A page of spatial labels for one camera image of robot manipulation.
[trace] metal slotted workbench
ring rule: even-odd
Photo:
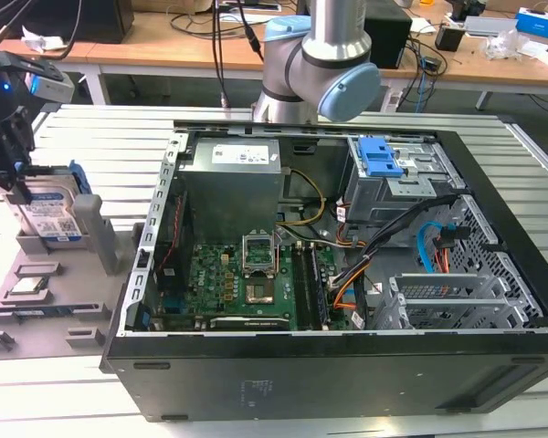
[[[33,160],[58,165],[79,162],[93,191],[104,201],[102,214],[117,230],[131,229],[146,217],[173,120],[248,118],[245,109],[225,113],[199,108],[63,106],[57,112],[41,113],[35,122]],[[463,115],[366,114],[353,122],[374,128],[456,131],[548,261],[548,159],[518,126],[496,117]],[[0,283],[16,252],[16,229],[0,202]],[[0,436],[101,436],[102,428],[161,437],[548,433],[548,380],[487,415],[160,424],[147,423],[118,380],[101,374],[98,365],[97,357],[0,362]]]

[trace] yellow wire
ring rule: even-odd
[[[290,169],[290,172],[295,172],[297,173],[298,175],[300,175],[302,178],[304,178],[305,180],[307,180],[311,185],[312,187],[314,187],[314,190],[317,191],[317,193],[319,194],[319,198],[321,198],[321,207],[319,207],[319,211],[310,219],[305,219],[303,221],[290,221],[290,222],[276,222],[276,224],[278,225],[307,225],[307,224],[311,224],[317,220],[319,220],[319,218],[322,216],[322,214],[325,212],[325,198],[324,196],[322,195],[322,192],[321,192],[321,189],[319,188],[319,186],[317,184],[315,184],[315,182],[309,178],[304,172],[301,172],[301,171],[297,171],[296,169]]]

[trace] small chip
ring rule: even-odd
[[[274,304],[274,283],[261,278],[248,280],[246,283],[246,304]]]

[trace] blue cable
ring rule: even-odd
[[[416,109],[415,113],[418,113],[418,110],[420,109],[420,102],[422,101],[422,96],[424,95],[424,79],[427,76],[427,73],[425,71],[425,62],[424,58],[420,58],[420,63],[422,64],[422,78],[420,79],[420,86],[418,87],[420,89],[420,97],[418,98],[418,101],[416,102]]]
[[[424,265],[424,268],[427,270],[427,272],[433,273],[435,270],[432,268],[432,263],[430,263],[430,258],[427,254],[427,249],[424,246],[424,233],[427,230],[429,226],[435,226],[438,228],[438,230],[442,230],[442,224],[438,222],[426,222],[424,225],[420,227],[418,230],[418,234],[416,235],[416,248],[418,249],[418,254],[420,255],[420,260],[422,260],[422,264]]]

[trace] white paper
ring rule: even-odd
[[[437,29],[432,26],[428,20],[422,17],[414,17],[412,18],[412,27],[410,27],[410,32],[417,33],[420,32],[421,34],[430,34],[432,32],[436,32]]]
[[[528,41],[522,46],[522,48],[518,48],[518,52],[528,57],[537,57],[539,53],[545,51],[547,48],[547,44],[538,43],[536,41]]]
[[[60,50],[67,47],[60,36],[41,36],[32,33],[26,27],[22,26],[22,42],[38,53],[45,53],[48,50]]]

